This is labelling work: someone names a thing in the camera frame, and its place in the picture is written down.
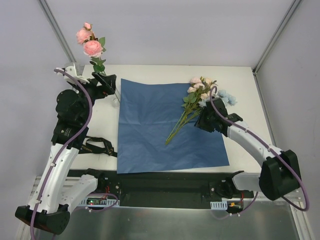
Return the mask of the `pink rose stem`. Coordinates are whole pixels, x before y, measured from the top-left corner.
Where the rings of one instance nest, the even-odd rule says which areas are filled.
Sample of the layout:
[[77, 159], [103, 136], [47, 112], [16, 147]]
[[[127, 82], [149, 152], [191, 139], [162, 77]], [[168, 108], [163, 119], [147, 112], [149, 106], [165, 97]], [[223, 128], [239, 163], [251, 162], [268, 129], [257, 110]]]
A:
[[105, 76], [104, 63], [106, 60], [102, 59], [103, 53], [106, 52], [105, 37], [96, 37], [93, 25], [88, 22], [83, 24], [75, 36], [77, 43], [83, 47], [83, 53], [90, 58], [89, 63], [93, 66], [93, 70]]

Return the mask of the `artificial flower bunch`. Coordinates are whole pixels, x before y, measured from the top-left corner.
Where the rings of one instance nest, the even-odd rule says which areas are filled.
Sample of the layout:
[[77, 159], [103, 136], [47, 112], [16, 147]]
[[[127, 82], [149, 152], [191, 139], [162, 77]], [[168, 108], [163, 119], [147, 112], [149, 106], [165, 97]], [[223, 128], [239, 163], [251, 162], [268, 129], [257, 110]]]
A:
[[[228, 94], [225, 90], [213, 90], [213, 87], [217, 87], [216, 81], [204, 77], [194, 77], [190, 81], [190, 87], [187, 90], [188, 95], [183, 98], [182, 107], [184, 108], [181, 117], [176, 125], [173, 127], [171, 133], [167, 137], [165, 144], [167, 145], [173, 137], [180, 131], [182, 127], [190, 123], [192, 120], [197, 121], [203, 108], [207, 107], [214, 110], [210, 100], [213, 100], [214, 106], [218, 112], [231, 122], [242, 121], [243, 119], [236, 113], [228, 114], [226, 105], [233, 106], [237, 103], [236, 98]], [[221, 122], [223, 123], [223, 135], [227, 135], [227, 127], [230, 123], [227, 123], [219, 115]]]

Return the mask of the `blue wrapping paper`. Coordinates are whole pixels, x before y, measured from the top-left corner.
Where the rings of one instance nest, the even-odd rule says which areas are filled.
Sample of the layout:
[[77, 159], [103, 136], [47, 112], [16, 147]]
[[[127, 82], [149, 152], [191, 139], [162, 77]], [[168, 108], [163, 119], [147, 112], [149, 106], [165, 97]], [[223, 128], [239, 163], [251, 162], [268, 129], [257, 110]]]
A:
[[143, 84], [121, 80], [117, 172], [160, 172], [229, 166], [223, 135], [192, 119], [166, 144], [183, 113], [187, 83]]

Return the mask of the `black printed ribbon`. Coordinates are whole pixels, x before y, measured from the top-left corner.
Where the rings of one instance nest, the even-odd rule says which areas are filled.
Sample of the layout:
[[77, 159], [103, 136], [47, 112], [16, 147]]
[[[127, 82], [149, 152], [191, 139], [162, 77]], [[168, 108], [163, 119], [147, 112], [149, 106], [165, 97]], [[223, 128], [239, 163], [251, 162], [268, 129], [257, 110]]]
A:
[[[112, 143], [108, 140], [106, 140], [103, 137], [91, 137], [91, 136], [86, 136], [85, 137], [86, 141], [85, 143], [82, 144], [79, 154], [105, 154], [108, 156], [112, 157], [118, 157], [118, 153], [115, 152], [115, 149], [112, 145]], [[91, 143], [103, 143], [103, 147], [96, 146]]]

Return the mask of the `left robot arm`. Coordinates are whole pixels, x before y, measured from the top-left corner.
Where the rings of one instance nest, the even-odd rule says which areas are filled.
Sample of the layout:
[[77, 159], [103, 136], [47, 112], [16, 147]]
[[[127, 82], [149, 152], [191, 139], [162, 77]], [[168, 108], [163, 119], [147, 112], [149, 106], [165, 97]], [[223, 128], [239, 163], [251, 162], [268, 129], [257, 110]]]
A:
[[111, 142], [87, 135], [95, 101], [115, 94], [116, 75], [93, 72], [92, 78], [82, 80], [61, 68], [54, 71], [68, 79], [72, 88], [60, 92], [56, 98], [57, 124], [39, 185], [28, 204], [17, 207], [15, 211], [15, 217], [29, 225], [32, 239], [35, 238], [35, 229], [60, 235], [66, 229], [72, 212], [88, 195], [101, 195], [104, 200], [109, 195], [105, 174], [91, 168], [84, 171], [75, 185], [63, 192], [77, 155], [117, 156]]

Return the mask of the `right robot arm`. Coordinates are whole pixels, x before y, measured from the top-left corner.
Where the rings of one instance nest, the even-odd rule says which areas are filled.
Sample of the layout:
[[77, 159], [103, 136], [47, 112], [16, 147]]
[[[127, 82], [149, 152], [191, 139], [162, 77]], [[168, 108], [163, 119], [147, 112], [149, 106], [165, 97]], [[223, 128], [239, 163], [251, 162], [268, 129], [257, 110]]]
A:
[[266, 144], [236, 113], [229, 114], [220, 98], [207, 101], [195, 126], [207, 132], [217, 131], [245, 149], [261, 167], [260, 173], [237, 171], [230, 174], [219, 189], [225, 197], [237, 197], [242, 191], [262, 192], [277, 200], [300, 188], [298, 157], [292, 150], [283, 151]]

